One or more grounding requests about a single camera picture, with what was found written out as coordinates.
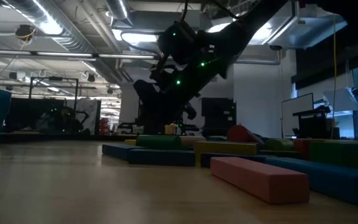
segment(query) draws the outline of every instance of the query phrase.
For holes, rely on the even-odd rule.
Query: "wall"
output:
[[[119,123],[135,122],[139,109],[139,97],[132,83],[121,85],[121,112]]]
[[[281,65],[234,65],[237,123],[269,138],[281,137],[281,102],[296,97],[291,76],[296,74],[294,50],[284,52]]]

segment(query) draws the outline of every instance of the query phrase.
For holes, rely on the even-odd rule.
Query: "blue foam mat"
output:
[[[311,190],[358,205],[358,169],[293,158],[266,158],[265,163],[308,174]]]
[[[211,158],[212,157],[240,157],[243,159],[249,159],[256,162],[265,162],[266,158],[275,157],[269,155],[255,155],[255,156],[248,156],[248,155],[237,155],[237,154],[228,154],[228,153],[201,153],[201,167],[211,167]]]
[[[127,152],[130,164],[149,164],[163,166],[194,166],[194,151],[131,149]]]
[[[143,148],[144,147],[130,146],[128,144],[111,143],[111,144],[103,144],[102,153],[107,156],[112,156],[118,159],[127,160],[128,150],[143,149]]]

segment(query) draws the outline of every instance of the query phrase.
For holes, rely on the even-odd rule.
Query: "orange object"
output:
[[[306,174],[238,157],[213,157],[211,173],[270,204],[309,202]]]

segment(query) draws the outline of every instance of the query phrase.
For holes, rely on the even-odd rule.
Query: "ceiling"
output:
[[[48,34],[45,29],[37,27],[36,22],[29,19],[27,12],[15,10],[7,5],[17,0],[0,0],[0,49],[3,50],[28,50],[36,52],[67,52],[66,47],[57,39],[67,38],[68,35],[75,36],[82,45],[87,46],[87,52],[91,53],[116,53],[116,54],[149,54],[138,50],[131,50],[123,41],[117,40],[112,32],[113,29],[120,29],[120,21],[113,20],[109,16],[106,0],[24,0],[25,2],[39,2],[51,17],[58,22],[67,32],[60,35]],[[250,4],[256,0],[220,0],[225,6],[229,6],[233,13],[246,11]],[[213,25],[232,22],[226,13],[219,10],[216,6],[207,4],[209,1],[193,0],[190,1],[188,16],[186,21],[194,30],[209,29]],[[159,0],[137,0],[128,1],[130,18],[136,30],[142,31],[162,31],[180,17],[184,8],[184,1],[159,1]],[[244,51],[242,58],[276,60],[276,53],[267,47],[267,44],[280,44],[288,49],[309,47],[316,42],[311,33],[319,38],[324,38],[321,33],[326,32],[329,27],[327,14],[321,13],[318,9],[308,7],[300,10],[301,13],[294,15],[294,5],[290,2],[282,8],[270,21],[269,27],[264,27],[264,35],[255,35],[251,40],[250,46]],[[277,31],[281,30],[286,22],[294,16],[298,20],[309,21],[308,28],[298,29],[298,24],[293,24],[282,32],[275,42],[267,42]],[[36,33],[30,42],[19,40],[15,31],[20,25],[30,25],[36,27]],[[147,43],[148,47],[155,46],[154,43]],[[0,55],[0,89],[5,90],[8,85],[13,87],[12,93],[15,96],[26,96],[29,94],[29,86],[26,79],[11,79],[9,74],[17,72],[25,74],[27,77],[38,76],[58,76],[64,78],[78,78],[82,89],[78,92],[79,96],[89,97],[110,97],[114,107],[121,101],[121,91],[119,86],[126,82],[133,82],[138,79],[149,80],[149,67],[155,61],[150,60],[120,60],[104,58],[97,62],[83,62],[78,58],[68,57],[23,57],[15,55]],[[95,73],[95,81],[88,82],[87,74]],[[75,90],[72,82],[47,82],[50,86],[59,86],[58,93],[51,93],[47,86],[40,85],[34,88],[35,95],[59,95],[71,97]],[[108,89],[113,90],[113,94],[108,93]]]

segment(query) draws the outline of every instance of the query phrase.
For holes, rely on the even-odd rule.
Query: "fluorescent light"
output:
[[[272,25],[270,25],[270,23],[267,22],[254,34],[252,39],[264,40],[267,37],[269,37],[271,33],[272,33]]]
[[[91,65],[88,65],[88,63],[86,62],[82,62],[82,63],[84,63],[90,70],[96,72],[96,68],[92,67]]]
[[[223,28],[225,28],[229,24],[230,24],[230,22],[219,24],[219,25],[216,25],[216,26],[212,26],[211,28],[209,28],[207,30],[207,32],[219,32],[219,31],[223,30]]]
[[[122,30],[112,29],[112,32],[117,40],[122,40]],[[156,42],[157,37],[152,34],[123,34],[122,37],[126,42],[138,43],[138,42]]]
[[[219,32],[219,31],[223,30],[229,24],[230,24],[230,22],[213,26],[207,32],[210,32],[210,33]],[[267,22],[254,34],[252,39],[264,40],[267,37],[269,37],[269,35],[271,33],[272,33],[272,25],[270,25],[270,23]]]
[[[30,52],[19,51],[19,50],[0,50],[0,54],[8,54],[8,55],[31,55]]]
[[[55,87],[48,87],[48,90],[55,91],[55,92],[60,91],[58,88],[55,88]]]
[[[156,59],[153,55],[124,55],[124,54],[99,54],[101,58],[123,58],[123,59]]]
[[[46,86],[50,86],[48,83],[43,82],[43,81],[41,81],[40,83],[43,84],[43,85],[46,85]]]
[[[81,53],[58,53],[58,52],[38,52],[41,56],[62,56],[62,57],[92,57],[92,54]]]

